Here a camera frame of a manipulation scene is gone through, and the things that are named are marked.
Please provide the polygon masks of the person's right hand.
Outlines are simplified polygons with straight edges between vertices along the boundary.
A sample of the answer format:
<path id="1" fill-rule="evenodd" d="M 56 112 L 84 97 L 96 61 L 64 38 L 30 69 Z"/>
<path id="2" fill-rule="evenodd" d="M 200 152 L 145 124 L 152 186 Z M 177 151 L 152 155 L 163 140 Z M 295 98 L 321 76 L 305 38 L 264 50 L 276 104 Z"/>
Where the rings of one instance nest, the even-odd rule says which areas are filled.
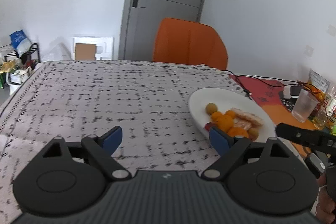
<path id="1" fill-rule="evenodd" d="M 319 186 L 319 195 L 315 216 L 322 223 L 332 224 L 335 221 L 335 214 L 333 213 L 335 210 L 335 202 L 327 193 L 326 175 L 322 174 L 317 181 Z"/>

